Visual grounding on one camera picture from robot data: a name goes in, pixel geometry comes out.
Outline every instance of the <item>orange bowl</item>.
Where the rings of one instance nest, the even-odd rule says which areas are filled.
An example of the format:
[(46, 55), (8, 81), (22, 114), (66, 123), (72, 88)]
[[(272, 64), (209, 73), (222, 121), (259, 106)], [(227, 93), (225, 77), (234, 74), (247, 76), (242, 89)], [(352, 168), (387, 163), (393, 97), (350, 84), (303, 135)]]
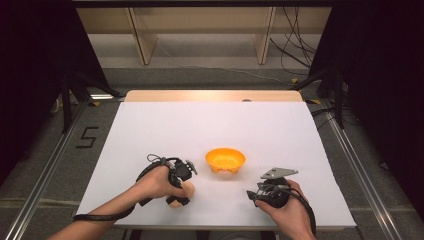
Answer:
[(241, 152), (232, 148), (213, 149), (206, 154), (205, 158), (213, 172), (230, 171), (237, 173), (246, 161)]

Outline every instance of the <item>hand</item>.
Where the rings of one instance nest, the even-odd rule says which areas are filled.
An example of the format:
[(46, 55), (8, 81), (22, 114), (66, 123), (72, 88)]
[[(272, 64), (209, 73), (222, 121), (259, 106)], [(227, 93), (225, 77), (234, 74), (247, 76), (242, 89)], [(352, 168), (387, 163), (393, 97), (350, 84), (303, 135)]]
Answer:
[(139, 201), (145, 198), (161, 198), (169, 195), (187, 197), (186, 191), (181, 188), (176, 188), (169, 183), (168, 174), (168, 167), (159, 166), (153, 168), (150, 172), (138, 180), (132, 189), (137, 190), (139, 193)]
[[(287, 182), (291, 188), (296, 189), (304, 196), (298, 183), (292, 180), (287, 180)], [(290, 196), (287, 204), (282, 208), (274, 208), (260, 200), (256, 200), (255, 204), (266, 212), (274, 220), (278, 228), (291, 239), (315, 239), (312, 234), (308, 213), (302, 203), (296, 198)]]

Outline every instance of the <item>aluminum rail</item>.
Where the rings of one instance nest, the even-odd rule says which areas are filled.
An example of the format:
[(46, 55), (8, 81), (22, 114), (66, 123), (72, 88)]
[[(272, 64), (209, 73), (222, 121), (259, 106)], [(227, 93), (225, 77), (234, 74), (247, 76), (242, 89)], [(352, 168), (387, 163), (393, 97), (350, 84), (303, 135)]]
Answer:
[[(331, 107), (331, 104), (326, 99), (322, 100), (322, 103), (324, 108)], [(372, 184), (370, 177), (368, 176), (364, 166), (356, 154), (355, 149), (350, 143), (346, 132), (339, 128), (331, 113), (327, 113), (327, 118), (330, 121), (331, 127), (346, 155), (346, 158), (359, 182), (359, 185), (362, 188), (362, 191), (365, 194), (365, 197), (368, 200), (368, 203), (370, 204), (371, 209), (375, 214), (375, 217), (377, 218), (378, 223), (380, 224), (384, 235), (387, 239), (403, 239), (401, 233), (396, 227), (392, 215), (387, 210), (383, 200)]]
[(66, 149), (66, 146), (68, 145), (69, 139), (75, 129), (75, 125), (78, 122), (78, 119), (81, 117), (86, 106), (86, 102), (80, 102), (78, 104), (73, 116), (74, 121), (72, 121), (72, 124), (68, 130), (60, 137), (34, 188), (26, 199), (18, 216), (11, 224), (9, 232), (6, 236), (7, 240), (22, 238), (32, 216), (34, 215), (35, 210), (37, 209), (38, 202), (41, 199), (45, 189), (47, 188), (50, 179), (53, 176), (53, 173), (56, 170), (56, 167), (59, 164), (60, 159)]

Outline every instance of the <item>white table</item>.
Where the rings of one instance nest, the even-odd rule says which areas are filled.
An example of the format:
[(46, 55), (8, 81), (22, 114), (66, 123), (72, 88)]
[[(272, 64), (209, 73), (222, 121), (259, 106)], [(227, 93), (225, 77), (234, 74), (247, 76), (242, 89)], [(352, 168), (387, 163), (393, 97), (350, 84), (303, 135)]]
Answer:
[[(210, 170), (204, 156), (218, 147), (235, 148), (246, 156), (246, 163), (237, 174)], [(288, 178), (300, 183), (314, 209), (318, 228), (356, 225), (304, 102), (206, 99), (121, 103), (78, 214), (89, 212), (134, 184), (150, 164), (146, 160), (148, 154), (191, 160), (199, 172), (190, 179), (196, 187), (195, 195), (179, 209), (168, 207), (165, 199), (136, 206), (116, 226), (274, 230), (275, 223), (246, 194), (246, 190), (257, 190), (256, 183), (263, 181), (260, 175), (272, 167), (299, 170)]]

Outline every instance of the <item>wrist strap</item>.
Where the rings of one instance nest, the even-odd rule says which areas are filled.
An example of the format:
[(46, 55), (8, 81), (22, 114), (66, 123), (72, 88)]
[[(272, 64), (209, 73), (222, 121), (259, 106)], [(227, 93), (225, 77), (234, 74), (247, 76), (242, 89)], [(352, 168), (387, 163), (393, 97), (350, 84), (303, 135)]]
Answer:
[(121, 212), (118, 214), (111, 214), (111, 215), (78, 214), (78, 215), (75, 215), (74, 222), (75, 221), (102, 221), (102, 222), (116, 221), (130, 215), (132, 211), (134, 210), (134, 208), (135, 206), (132, 206), (131, 208), (129, 208), (128, 210), (124, 212)]

